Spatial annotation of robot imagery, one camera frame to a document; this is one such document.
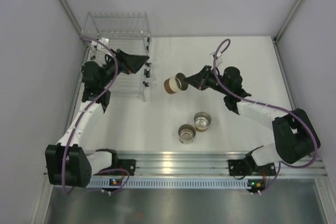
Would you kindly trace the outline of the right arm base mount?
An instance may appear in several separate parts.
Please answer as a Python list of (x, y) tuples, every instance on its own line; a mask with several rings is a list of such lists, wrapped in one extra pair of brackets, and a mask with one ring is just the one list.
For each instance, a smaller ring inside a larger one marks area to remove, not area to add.
[(251, 175), (251, 170), (243, 159), (229, 159), (228, 169), (229, 175), (238, 180)]

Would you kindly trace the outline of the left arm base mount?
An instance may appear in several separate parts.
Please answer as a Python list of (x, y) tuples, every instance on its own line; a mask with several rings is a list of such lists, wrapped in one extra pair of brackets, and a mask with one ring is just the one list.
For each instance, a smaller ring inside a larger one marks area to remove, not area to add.
[(129, 172), (130, 176), (134, 176), (136, 169), (135, 159), (118, 159), (117, 168), (125, 169)]

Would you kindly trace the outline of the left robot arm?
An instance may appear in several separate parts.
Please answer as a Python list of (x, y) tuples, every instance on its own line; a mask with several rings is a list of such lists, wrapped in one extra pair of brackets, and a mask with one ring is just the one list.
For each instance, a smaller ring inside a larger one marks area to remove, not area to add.
[(115, 150), (101, 148), (91, 155), (83, 149), (89, 136), (110, 103), (110, 87), (119, 74), (136, 74), (148, 62), (148, 55), (130, 55), (121, 49), (109, 50), (105, 63), (94, 60), (81, 67), (84, 90), (79, 111), (56, 144), (45, 150), (49, 182), (62, 187), (85, 188), (91, 176), (105, 171), (115, 174), (120, 167)]

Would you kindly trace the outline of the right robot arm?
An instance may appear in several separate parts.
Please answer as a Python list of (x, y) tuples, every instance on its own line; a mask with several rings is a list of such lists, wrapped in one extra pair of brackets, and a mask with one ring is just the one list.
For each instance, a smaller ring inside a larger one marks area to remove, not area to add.
[(245, 116), (269, 128), (274, 141), (248, 152), (243, 162), (248, 173), (256, 175), (265, 165), (282, 162), (291, 167), (303, 157), (316, 153), (320, 140), (303, 109), (292, 111), (257, 102), (243, 89), (243, 78), (235, 67), (228, 67), (223, 74), (211, 66), (192, 76), (185, 82), (198, 90), (211, 88), (224, 94), (226, 107), (237, 115)]

